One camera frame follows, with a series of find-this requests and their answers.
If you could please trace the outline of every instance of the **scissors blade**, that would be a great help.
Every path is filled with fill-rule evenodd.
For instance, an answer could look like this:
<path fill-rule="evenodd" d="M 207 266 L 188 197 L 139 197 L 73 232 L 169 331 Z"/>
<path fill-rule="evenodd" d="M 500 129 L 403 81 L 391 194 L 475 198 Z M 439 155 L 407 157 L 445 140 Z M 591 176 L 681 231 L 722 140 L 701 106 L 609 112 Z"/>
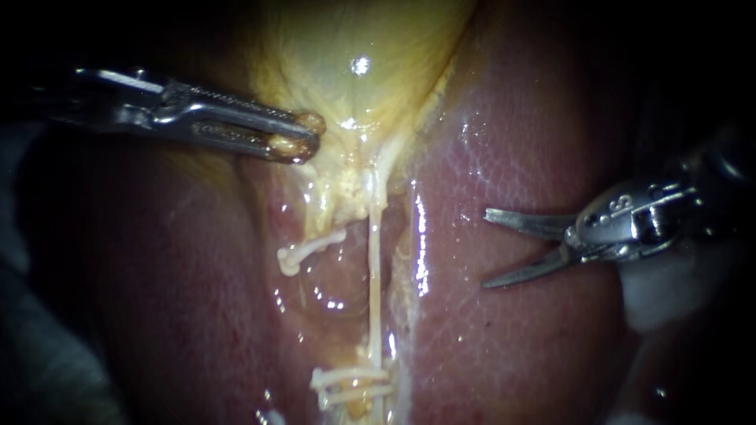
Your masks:
<path fill-rule="evenodd" d="M 567 227 L 575 224 L 576 214 L 565 216 L 536 216 L 496 208 L 486 208 L 483 217 L 489 223 L 501 224 L 520 233 L 550 241 L 561 241 Z"/>
<path fill-rule="evenodd" d="M 572 248 L 562 243 L 539 260 L 504 275 L 484 280 L 481 286 L 484 288 L 512 286 L 559 272 L 577 263 L 580 263 L 580 256 L 576 255 Z"/>

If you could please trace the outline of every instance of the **yellow fat tissue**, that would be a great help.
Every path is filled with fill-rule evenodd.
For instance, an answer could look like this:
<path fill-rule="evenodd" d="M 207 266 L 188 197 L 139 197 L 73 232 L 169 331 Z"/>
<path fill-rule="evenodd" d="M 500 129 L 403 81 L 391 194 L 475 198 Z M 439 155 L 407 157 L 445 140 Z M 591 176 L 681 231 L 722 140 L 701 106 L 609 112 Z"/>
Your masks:
<path fill-rule="evenodd" d="M 380 227 L 390 179 L 401 179 L 439 107 L 474 2 L 424 0 L 264 2 L 245 58 L 258 100 L 315 111 L 326 122 L 306 164 L 280 166 L 304 197 L 302 241 L 280 247 L 296 275 L 312 252 L 369 221 L 369 335 L 356 363 L 313 371 L 310 387 L 337 423 L 386 423 L 395 378 L 382 358 Z"/>

